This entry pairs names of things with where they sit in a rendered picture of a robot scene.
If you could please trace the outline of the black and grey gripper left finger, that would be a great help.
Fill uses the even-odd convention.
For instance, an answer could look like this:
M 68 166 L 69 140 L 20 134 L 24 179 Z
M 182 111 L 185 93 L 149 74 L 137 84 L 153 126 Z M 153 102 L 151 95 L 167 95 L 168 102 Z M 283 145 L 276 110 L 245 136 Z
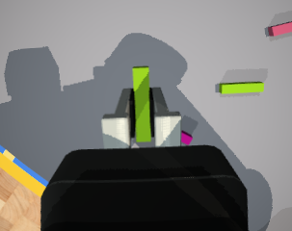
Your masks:
M 115 112 L 105 114 L 101 126 L 104 149 L 131 148 L 136 129 L 134 88 L 122 90 Z

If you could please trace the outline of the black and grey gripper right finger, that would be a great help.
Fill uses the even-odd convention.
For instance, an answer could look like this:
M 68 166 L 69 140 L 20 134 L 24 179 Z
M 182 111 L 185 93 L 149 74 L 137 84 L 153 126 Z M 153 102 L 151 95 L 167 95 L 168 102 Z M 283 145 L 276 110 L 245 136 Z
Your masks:
M 160 87 L 149 88 L 149 101 L 150 132 L 154 137 L 155 147 L 181 146 L 180 112 L 169 112 Z

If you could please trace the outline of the lime green rod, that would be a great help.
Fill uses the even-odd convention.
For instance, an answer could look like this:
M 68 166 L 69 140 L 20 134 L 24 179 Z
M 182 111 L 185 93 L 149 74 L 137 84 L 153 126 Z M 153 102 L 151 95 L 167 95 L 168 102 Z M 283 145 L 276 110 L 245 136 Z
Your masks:
M 136 141 L 151 141 L 148 66 L 133 66 L 133 83 L 135 94 Z
M 264 91 L 264 83 L 262 82 L 220 83 L 219 86 L 221 94 L 260 91 Z

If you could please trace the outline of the pink rod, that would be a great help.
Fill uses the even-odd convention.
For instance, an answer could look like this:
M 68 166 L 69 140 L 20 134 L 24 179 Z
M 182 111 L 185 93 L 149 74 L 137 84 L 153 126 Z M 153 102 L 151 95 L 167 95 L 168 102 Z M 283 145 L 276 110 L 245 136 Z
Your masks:
M 291 22 L 287 22 L 287 23 L 283 23 L 283 24 L 280 24 L 280 25 L 268 27 L 268 31 L 269 31 L 269 36 L 270 37 L 274 37 L 274 36 L 277 36 L 277 35 L 281 35 L 281 34 L 292 32 L 292 21 Z

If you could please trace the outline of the magenta rod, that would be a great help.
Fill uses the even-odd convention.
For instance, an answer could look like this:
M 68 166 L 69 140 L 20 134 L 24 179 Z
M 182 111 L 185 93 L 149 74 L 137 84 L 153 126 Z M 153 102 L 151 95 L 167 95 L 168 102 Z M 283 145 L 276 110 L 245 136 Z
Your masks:
M 184 131 L 181 131 L 181 141 L 188 144 L 191 142 L 191 140 L 193 139 L 192 135 L 184 132 Z

